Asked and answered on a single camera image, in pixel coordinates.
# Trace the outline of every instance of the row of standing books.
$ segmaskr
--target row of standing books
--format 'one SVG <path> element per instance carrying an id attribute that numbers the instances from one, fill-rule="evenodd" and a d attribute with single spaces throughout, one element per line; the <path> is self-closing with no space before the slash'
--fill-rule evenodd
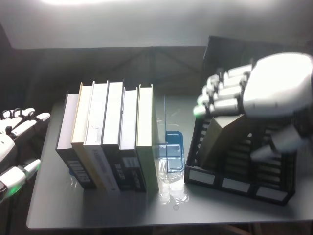
<path id="1" fill-rule="evenodd" d="M 81 83 L 66 95 L 56 151 L 84 189 L 158 191 L 157 142 L 153 86 Z"/>

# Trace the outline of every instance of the gray tabletop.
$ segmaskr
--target gray tabletop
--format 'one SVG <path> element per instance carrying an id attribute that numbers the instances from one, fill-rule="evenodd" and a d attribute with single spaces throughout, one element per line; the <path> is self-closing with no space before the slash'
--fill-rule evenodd
<path id="1" fill-rule="evenodd" d="M 167 130 L 180 131 L 185 159 L 194 128 L 196 97 L 167 97 Z M 63 104 L 51 114 L 42 167 L 38 172 L 27 218 L 29 228 L 105 228 L 162 224 L 233 223 L 313 219 L 313 157 L 304 147 L 298 154 L 296 194 L 276 206 L 195 185 L 185 185 L 183 173 L 160 174 L 157 195 L 123 192 L 114 198 L 83 191 L 55 151 Z M 158 117 L 159 124 L 164 123 Z"/>

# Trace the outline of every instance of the white label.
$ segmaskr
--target white label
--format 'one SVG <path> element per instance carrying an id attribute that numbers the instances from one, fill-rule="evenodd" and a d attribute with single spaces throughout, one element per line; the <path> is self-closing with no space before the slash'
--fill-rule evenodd
<path id="1" fill-rule="evenodd" d="M 260 187 L 258 192 L 256 193 L 257 196 L 260 197 L 266 197 L 270 199 L 274 199 L 277 201 L 283 201 L 284 198 L 287 196 L 286 192 L 274 190 L 271 188 L 265 188 L 265 187 Z"/>
<path id="2" fill-rule="evenodd" d="M 250 184 L 224 178 L 223 183 L 222 183 L 222 187 L 241 191 L 241 192 L 248 192 L 248 190 L 250 188 Z"/>
<path id="3" fill-rule="evenodd" d="M 129 158 L 124 157 L 123 162 L 126 168 L 139 168 L 140 167 L 137 157 L 129 157 Z"/>
<path id="4" fill-rule="evenodd" d="M 205 174 L 199 171 L 190 170 L 189 179 L 212 185 L 214 183 L 215 175 L 210 175 L 210 174 Z"/>

